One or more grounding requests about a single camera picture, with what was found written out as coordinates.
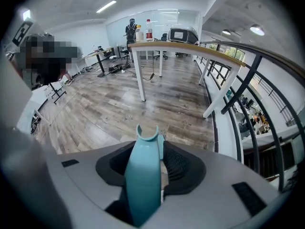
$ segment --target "black table leg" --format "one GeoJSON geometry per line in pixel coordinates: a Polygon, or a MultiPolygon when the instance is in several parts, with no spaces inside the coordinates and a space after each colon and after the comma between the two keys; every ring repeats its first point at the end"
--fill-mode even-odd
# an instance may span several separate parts
{"type": "Polygon", "coordinates": [[[120,48],[119,48],[119,46],[118,46],[118,52],[119,52],[119,57],[121,58],[121,54],[120,54],[120,48]]]}
{"type": "Polygon", "coordinates": [[[97,57],[97,61],[99,62],[100,68],[102,70],[102,73],[100,73],[97,77],[103,77],[105,75],[105,70],[103,68],[100,56],[97,54],[96,57],[97,57]]]}
{"type": "Polygon", "coordinates": [[[64,91],[61,95],[59,95],[59,94],[58,94],[58,90],[56,90],[56,89],[53,87],[53,85],[52,85],[51,83],[50,83],[50,86],[51,86],[51,88],[53,89],[53,91],[55,92],[55,93],[53,94],[53,96],[54,96],[55,94],[58,95],[58,98],[57,98],[57,99],[55,100],[55,102],[54,102],[54,103],[56,104],[56,101],[59,100],[59,98],[60,98],[61,96],[63,96],[64,94],[67,94],[67,92],[64,91]]]}

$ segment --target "backpack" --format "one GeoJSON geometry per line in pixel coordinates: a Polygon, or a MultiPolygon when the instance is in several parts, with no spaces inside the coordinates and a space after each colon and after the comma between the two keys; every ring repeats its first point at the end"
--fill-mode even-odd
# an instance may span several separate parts
{"type": "Polygon", "coordinates": [[[137,28],[137,25],[135,23],[133,23],[132,25],[129,23],[127,27],[127,40],[135,40],[135,29],[137,28]]]}

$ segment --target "light blue plastic part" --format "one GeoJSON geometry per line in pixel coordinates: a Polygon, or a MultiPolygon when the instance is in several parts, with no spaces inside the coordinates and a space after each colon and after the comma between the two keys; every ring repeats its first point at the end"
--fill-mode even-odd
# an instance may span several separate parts
{"type": "Polygon", "coordinates": [[[158,145],[159,145],[159,155],[160,155],[160,160],[163,160],[163,142],[165,141],[164,136],[163,135],[158,135],[158,145]]]}
{"type": "Polygon", "coordinates": [[[136,128],[137,141],[132,149],[126,170],[126,192],[134,225],[141,226],[161,204],[161,170],[158,132],[152,137],[141,137],[136,128]]]}

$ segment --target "floor below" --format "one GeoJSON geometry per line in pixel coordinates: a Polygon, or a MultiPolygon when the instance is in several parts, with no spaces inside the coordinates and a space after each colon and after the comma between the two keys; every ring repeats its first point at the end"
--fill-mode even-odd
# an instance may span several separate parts
{"type": "MultiPolygon", "coordinates": [[[[103,61],[106,72],[112,64],[103,61]]],[[[200,73],[192,57],[168,58],[163,61],[163,76],[159,77],[159,60],[141,59],[146,102],[140,99],[133,63],[129,71],[109,74],[101,71],[83,73],[74,83],[65,86],[64,94],[55,105],[49,100],[40,110],[50,121],[41,121],[36,138],[51,144],[58,154],[86,151],[136,139],[136,126],[142,135],[150,136],[156,126],[168,141],[214,150],[212,116],[203,119],[209,106],[204,85],[199,85],[200,73]]]]}

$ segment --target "ceiling light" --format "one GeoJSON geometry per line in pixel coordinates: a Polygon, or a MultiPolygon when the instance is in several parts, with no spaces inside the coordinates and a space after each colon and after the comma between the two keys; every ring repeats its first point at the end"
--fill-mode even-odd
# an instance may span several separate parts
{"type": "Polygon", "coordinates": [[[116,3],[116,1],[112,1],[112,2],[110,2],[110,3],[108,3],[108,4],[106,4],[104,7],[100,8],[99,10],[97,10],[96,12],[97,12],[97,13],[100,13],[100,12],[102,12],[103,10],[105,10],[106,8],[108,8],[109,6],[111,6],[111,5],[115,4],[115,3],[116,3]]]}
{"type": "Polygon", "coordinates": [[[260,36],[265,35],[265,32],[263,31],[262,27],[257,24],[254,24],[253,26],[251,26],[250,30],[257,35],[260,35],[260,36]]]}
{"type": "Polygon", "coordinates": [[[224,33],[224,34],[227,34],[227,35],[231,35],[231,33],[230,33],[230,31],[229,31],[228,29],[224,29],[224,30],[223,30],[223,33],[224,33]]]}
{"type": "Polygon", "coordinates": [[[23,20],[25,21],[26,18],[30,18],[31,15],[30,15],[30,10],[27,10],[23,13],[23,20]]]}

